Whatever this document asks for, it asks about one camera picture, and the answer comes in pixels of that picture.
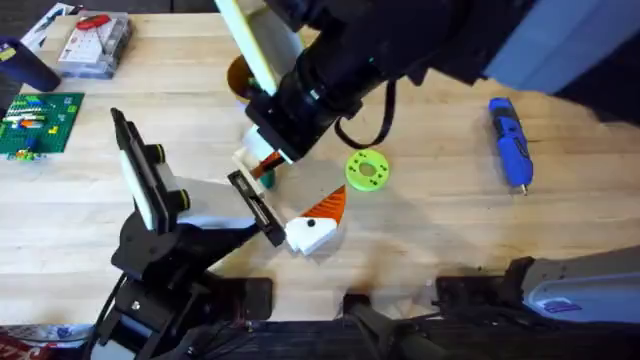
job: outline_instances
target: clear plastic box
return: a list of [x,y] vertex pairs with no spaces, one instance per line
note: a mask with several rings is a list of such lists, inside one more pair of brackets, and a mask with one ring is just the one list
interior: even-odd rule
[[111,21],[86,31],[73,29],[58,57],[57,70],[63,77],[111,79],[118,68],[133,27],[127,13],[81,11],[78,21],[95,15]]

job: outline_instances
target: wooden table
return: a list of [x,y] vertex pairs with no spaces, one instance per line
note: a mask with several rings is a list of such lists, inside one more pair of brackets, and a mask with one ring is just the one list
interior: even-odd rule
[[[0,163],[0,323],[93,322],[119,272],[110,265],[131,197],[120,173],[110,107],[164,144],[174,173],[220,181],[250,122],[226,85],[239,54],[222,19],[134,15],[115,78],[68,79],[85,92],[64,154]],[[74,19],[59,18],[42,57],[52,62]],[[530,195],[510,193],[487,104],[513,100],[535,163]],[[640,129],[603,125],[588,109],[494,82],[473,88],[431,72],[403,80],[396,121],[379,147],[392,174],[376,193],[348,191],[341,239],[312,258],[254,239],[217,270],[276,283],[273,320],[331,319],[349,287],[373,290],[394,317],[431,311],[440,274],[500,273],[511,259],[565,258],[638,243]],[[350,134],[380,126],[384,91],[366,98]],[[341,168],[351,150],[330,131],[315,156]]]

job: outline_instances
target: green lego baseplate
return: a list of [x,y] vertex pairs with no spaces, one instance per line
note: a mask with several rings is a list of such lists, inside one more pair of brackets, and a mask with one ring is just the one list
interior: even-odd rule
[[[82,93],[16,95],[0,123],[0,154],[63,152],[83,98]],[[32,126],[40,127],[21,126],[29,124],[29,118]],[[28,144],[35,145],[27,149]]]

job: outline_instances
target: red item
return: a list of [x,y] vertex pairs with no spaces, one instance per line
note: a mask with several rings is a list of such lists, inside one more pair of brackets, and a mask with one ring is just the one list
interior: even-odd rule
[[90,16],[82,21],[79,21],[76,24],[76,29],[78,30],[89,30],[93,28],[98,28],[106,23],[111,21],[109,15],[101,14]]
[[51,350],[24,344],[8,335],[0,334],[0,359],[5,360],[46,360]]

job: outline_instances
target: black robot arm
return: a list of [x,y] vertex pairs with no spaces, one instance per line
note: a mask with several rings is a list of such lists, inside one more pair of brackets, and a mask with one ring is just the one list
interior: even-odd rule
[[[391,110],[395,81],[403,76],[421,85],[433,67],[473,83],[533,0],[267,3],[293,30],[303,25],[320,30],[276,94],[256,95],[246,110],[262,137],[293,162],[305,156],[337,119],[355,116],[362,98],[385,81],[390,82]],[[387,111],[387,126],[392,118],[393,112]]]

